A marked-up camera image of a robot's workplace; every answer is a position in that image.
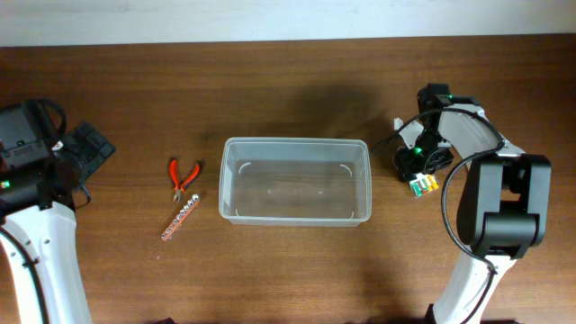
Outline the clear case of screwdrivers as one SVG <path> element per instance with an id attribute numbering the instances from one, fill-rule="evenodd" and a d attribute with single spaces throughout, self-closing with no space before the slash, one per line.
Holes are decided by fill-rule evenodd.
<path id="1" fill-rule="evenodd" d="M 409 181 L 409 188 L 416 197 L 421 197 L 439 189 L 437 178 L 434 175 L 416 174 L 415 179 Z"/>

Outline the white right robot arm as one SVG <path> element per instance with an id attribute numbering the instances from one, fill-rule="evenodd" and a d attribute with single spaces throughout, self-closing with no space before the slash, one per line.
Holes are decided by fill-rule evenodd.
<path id="1" fill-rule="evenodd" d="M 417 196 L 439 191 L 460 256 L 426 323 L 479 323 L 503 275 L 546 233 L 552 165 L 511 144 L 472 96 L 446 84 L 418 91 L 418 115 L 395 119 L 393 163 Z"/>

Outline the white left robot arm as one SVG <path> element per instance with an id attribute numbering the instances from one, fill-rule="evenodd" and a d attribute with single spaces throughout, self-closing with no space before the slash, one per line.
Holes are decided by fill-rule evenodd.
<path id="1" fill-rule="evenodd" d="M 23 323 L 89 323 L 74 194 L 115 151 L 91 124 L 31 99 L 1 110 L 1 246 Z"/>

